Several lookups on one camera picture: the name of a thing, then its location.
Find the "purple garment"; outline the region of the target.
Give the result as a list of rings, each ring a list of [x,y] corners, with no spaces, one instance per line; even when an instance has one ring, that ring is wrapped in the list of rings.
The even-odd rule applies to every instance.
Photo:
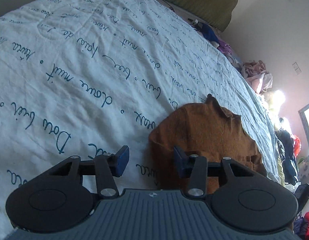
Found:
[[[232,55],[233,54],[233,50],[232,50],[232,47],[230,46],[230,44],[223,41],[222,39],[218,40],[217,49],[224,55]]]

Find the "blue cloth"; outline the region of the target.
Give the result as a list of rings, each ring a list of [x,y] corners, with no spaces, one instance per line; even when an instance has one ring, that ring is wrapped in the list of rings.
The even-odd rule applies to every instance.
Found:
[[[214,31],[210,28],[209,25],[205,23],[199,23],[198,25],[199,31],[202,33],[203,37],[210,42],[216,42],[219,44],[219,39],[214,33]]]

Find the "white light switch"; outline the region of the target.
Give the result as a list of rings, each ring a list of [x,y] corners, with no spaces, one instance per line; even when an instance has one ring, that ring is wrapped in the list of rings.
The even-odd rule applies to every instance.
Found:
[[[296,62],[293,63],[292,66],[293,66],[293,69],[294,69],[294,71],[295,71],[295,73],[297,75],[301,74],[301,69],[300,69],[299,65]]]

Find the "brown knit sweater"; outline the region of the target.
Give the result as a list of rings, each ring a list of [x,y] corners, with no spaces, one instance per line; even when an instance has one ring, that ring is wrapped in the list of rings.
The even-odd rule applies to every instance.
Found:
[[[150,133],[149,144],[161,189],[184,189],[188,182],[178,176],[174,146],[187,155],[204,156],[211,162],[231,157],[260,175],[267,175],[262,155],[244,131],[241,117],[220,106],[212,95],[204,103],[188,103],[172,112]]]

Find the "dark clothes pile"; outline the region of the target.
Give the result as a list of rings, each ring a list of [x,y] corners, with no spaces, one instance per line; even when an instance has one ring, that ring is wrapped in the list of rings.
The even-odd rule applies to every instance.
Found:
[[[285,182],[293,186],[299,181],[297,161],[294,155],[294,139],[291,134],[285,129],[275,131],[278,138],[277,145],[279,157],[282,162],[283,174]]]

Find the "pink and white clothes pile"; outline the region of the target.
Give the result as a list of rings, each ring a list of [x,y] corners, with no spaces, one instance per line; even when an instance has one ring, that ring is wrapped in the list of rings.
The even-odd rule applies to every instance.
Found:
[[[241,74],[256,94],[265,93],[272,88],[273,76],[261,60],[244,62]]]

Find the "white script-printed bed sheet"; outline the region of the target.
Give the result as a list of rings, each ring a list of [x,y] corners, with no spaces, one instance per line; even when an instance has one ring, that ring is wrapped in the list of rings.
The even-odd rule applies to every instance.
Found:
[[[156,0],[36,0],[0,17],[0,239],[9,194],[50,167],[130,148],[119,189],[153,189],[148,136],[211,94],[241,116],[267,175],[275,134],[229,60]]]

